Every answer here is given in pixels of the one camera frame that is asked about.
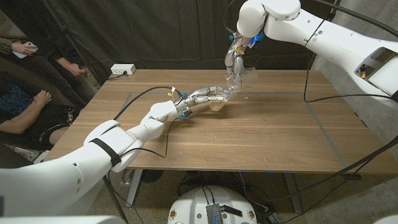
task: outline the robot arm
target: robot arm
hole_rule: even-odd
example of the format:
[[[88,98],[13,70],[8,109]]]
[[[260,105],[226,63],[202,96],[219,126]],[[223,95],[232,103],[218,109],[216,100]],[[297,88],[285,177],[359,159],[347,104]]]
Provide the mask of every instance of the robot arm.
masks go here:
[[[269,38],[300,44],[343,68],[365,93],[391,96],[398,101],[397,42],[363,36],[320,19],[300,7],[299,0],[248,0],[240,9],[236,24],[238,31],[234,35],[243,36],[245,42],[251,41],[266,20],[264,33]],[[246,46],[236,47],[237,41],[234,40],[229,48],[225,65],[228,73],[239,77],[243,70],[239,50]],[[375,99],[397,107],[392,100]]]
[[[115,120],[106,121],[87,136],[81,148],[61,158],[18,169],[0,169],[4,216],[58,214],[86,194],[110,169],[125,169],[141,150],[122,158],[120,155],[159,137],[168,118],[178,114],[187,118],[192,113],[190,106],[222,101],[223,97],[213,96],[216,88],[219,87],[197,89],[175,103],[156,103],[140,125],[127,131]]]

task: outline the clear plastic cup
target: clear plastic cup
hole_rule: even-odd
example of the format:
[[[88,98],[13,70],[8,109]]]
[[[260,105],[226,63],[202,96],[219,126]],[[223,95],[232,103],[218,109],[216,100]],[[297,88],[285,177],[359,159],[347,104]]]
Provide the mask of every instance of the clear plastic cup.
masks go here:
[[[209,103],[209,107],[213,111],[221,110],[222,107],[224,107],[224,105],[226,104],[226,102],[228,102],[228,100],[231,100],[233,97],[227,89],[224,90],[220,86],[216,87],[215,96],[222,96],[222,97],[224,97],[224,100],[223,101],[211,101]]]
[[[223,101],[212,101],[209,104],[210,109],[213,111],[219,111],[224,107],[226,102],[232,99],[238,92],[240,92],[243,88],[249,88],[253,84],[255,84],[259,75],[257,70],[254,67],[245,68],[243,73],[240,75],[236,74],[225,74],[226,83],[228,88],[222,89],[219,85],[215,91],[215,96],[224,97]]]
[[[228,90],[230,95],[236,95],[243,88],[249,88],[255,84],[259,75],[256,68],[245,68],[242,74],[225,74],[226,83],[228,85]]]

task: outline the black curtain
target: black curtain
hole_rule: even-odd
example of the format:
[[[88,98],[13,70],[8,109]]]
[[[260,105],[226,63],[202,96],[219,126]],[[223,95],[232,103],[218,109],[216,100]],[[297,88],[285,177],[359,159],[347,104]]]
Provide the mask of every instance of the black curtain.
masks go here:
[[[41,0],[16,1],[42,4]],[[45,1],[102,82],[114,63],[134,63],[137,68],[225,69],[224,57],[231,44],[223,25],[227,0]],[[234,30],[243,2],[236,0],[229,10],[227,24]],[[302,9],[324,19],[330,13],[329,7],[312,0],[301,3]],[[244,64],[257,69],[306,69],[307,50],[266,37],[246,50]]]

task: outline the wooden table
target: wooden table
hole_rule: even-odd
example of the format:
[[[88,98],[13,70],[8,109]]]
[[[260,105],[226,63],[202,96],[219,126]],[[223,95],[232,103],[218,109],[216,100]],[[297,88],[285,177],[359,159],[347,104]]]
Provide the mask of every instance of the wooden table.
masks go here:
[[[112,119],[126,100],[160,85],[181,92],[220,84],[224,70],[137,70],[107,81],[77,117],[46,159],[82,146],[97,125]],[[207,104],[192,107],[189,119],[178,119],[169,134],[167,158],[142,151],[135,169],[228,170],[261,172],[336,172],[379,149],[382,144],[342,98],[305,103],[306,71],[258,71],[259,81],[214,112]],[[310,71],[307,99],[337,95],[320,72]],[[140,97],[121,116],[124,129],[139,124],[157,102],[171,100],[167,90]],[[166,134],[145,144],[164,154]],[[385,152],[362,174],[396,174],[398,163]]]

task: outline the electrical outlet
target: electrical outlet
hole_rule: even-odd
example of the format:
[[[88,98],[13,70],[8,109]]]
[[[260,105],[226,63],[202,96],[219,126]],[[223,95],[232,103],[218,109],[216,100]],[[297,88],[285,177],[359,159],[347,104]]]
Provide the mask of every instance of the electrical outlet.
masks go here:
[[[136,66],[134,64],[114,64],[111,71],[113,75],[122,75],[123,72],[132,75],[136,71]]]

